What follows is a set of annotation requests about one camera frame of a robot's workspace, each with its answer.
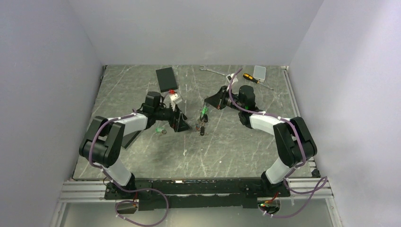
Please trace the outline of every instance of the yellow and black screwdriver handle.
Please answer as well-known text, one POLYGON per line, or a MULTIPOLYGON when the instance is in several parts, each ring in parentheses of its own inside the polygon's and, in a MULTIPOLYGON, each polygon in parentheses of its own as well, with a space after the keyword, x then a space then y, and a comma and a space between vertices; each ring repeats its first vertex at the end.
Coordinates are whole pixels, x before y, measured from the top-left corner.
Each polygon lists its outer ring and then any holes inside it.
POLYGON ((246 80, 252 81, 253 83, 257 83, 259 84, 259 81, 255 78, 253 78, 251 75, 249 75, 248 73, 244 73, 242 75, 246 80))

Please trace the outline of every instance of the screwdriver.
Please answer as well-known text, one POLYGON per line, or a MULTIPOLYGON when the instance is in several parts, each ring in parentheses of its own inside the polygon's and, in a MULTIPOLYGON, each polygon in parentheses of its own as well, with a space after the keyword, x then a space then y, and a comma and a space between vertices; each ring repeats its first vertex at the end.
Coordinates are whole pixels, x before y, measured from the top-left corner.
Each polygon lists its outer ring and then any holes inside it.
POLYGON ((273 90, 272 88, 270 88, 270 87, 268 87, 268 86, 262 84, 260 81, 258 81, 257 79, 253 78, 253 77, 252 77, 251 75, 249 75, 248 73, 244 73, 244 74, 243 74, 243 77, 244 77, 246 80, 252 81, 253 83, 256 83, 256 84, 261 84, 261 85, 267 87, 268 89, 273 90))

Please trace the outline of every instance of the marble tabletop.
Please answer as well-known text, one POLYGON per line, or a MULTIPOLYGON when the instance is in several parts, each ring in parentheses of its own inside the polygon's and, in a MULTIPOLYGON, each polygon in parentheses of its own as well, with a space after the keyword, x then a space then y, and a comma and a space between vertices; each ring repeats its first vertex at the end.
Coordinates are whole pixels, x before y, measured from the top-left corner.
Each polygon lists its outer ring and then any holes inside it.
MULTIPOLYGON (((195 128, 203 99, 228 85, 225 77, 199 70, 199 65, 109 65, 106 68, 92 117, 116 117, 126 115, 132 108, 139 108, 148 91, 159 92, 156 70, 173 67, 178 92, 185 100, 181 110, 187 122, 195 128)), ((210 68, 234 73, 243 67, 242 73, 253 74, 254 66, 215 65, 210 68)), ((254 87, 256 105, 269 113, 282 117, 295 116, 289 90, 280 66, 266 67, 269 90, 246 81, 241 76, 233 85, 238 93, 241 85, 254 87)), ((248 129, 238 119, 238 111, 226 107, 223 110, 209 108, 208 135, 199 132, 174 132, 168 122, 156 122, 145 130, 127 149, 122 148, 120 158, 125 166, 143 178, 204 178, 204 177, 254 177, 260 176, 278 158, 274 136, 248 129), (156 132, 164 127, 165 135, 156 132)), ((309 166, 296 170, 292 176, 310 177, 309 166)), ((98 169, 79 157, 73 178, 103 178, 98 169)))

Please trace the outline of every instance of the wrench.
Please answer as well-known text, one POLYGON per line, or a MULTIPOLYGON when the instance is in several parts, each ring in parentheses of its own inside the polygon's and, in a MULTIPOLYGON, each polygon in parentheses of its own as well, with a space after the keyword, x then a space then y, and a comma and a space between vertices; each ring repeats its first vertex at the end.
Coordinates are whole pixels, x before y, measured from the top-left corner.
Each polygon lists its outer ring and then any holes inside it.
POLYGON ((199 69, 202 70, 202 71, 203 71, 203 70, 206 70, 206 71, 211 71, 211 72, 214 72, 214 73, 223 75, 223 76, 227 76, 227 73, 222 73, 222 72, 213 70, 213 69, 211 69, 211 68, 208 68, 206 65, 201 65, 201 66, 199 66, 199 69))

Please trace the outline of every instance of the gray marble surface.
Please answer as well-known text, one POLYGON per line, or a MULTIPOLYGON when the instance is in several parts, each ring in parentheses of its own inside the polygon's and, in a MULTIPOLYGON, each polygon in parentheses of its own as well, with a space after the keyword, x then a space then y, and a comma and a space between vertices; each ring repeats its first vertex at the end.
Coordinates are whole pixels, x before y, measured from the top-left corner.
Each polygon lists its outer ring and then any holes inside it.
MULTIPOLYGON (((178 92, 185 103, 180 105, 193 127, 199 117, 203 99, 227 85, 224 76, 199 70, 198 65, 113 65, 108 66, 93 107, 93 116, 116 117, 139 108, 148 91, 159 91, 156 70, 173 67, 179 84, 178 92)), ((221 65, 213 69, 233 73, 253 74, 253 66, 221 65)), ((274 91, 246 81, 239 76, 233 92, 241 85, 254 87, 257 106, 282 117, 294 117, 284 75, 279 66, 268 66, 265 83, 274 91)), ((208 135, 198 131, 174 132, 167 122, 157 122, 145 130, 127 149, 121 149, 121 160, 136 177, 195 178, 260 176, 278 158, 275 139, 262 131, 244 127, 237 111, 209 109, 208 135), (157 127, 167 134, 159 136, 157 127)), ((292 176, 310 177, 309 167, 295 171, 292 176)), ((76 179, 103 178, 98 169, 79 157, 74 172, 76 179)))

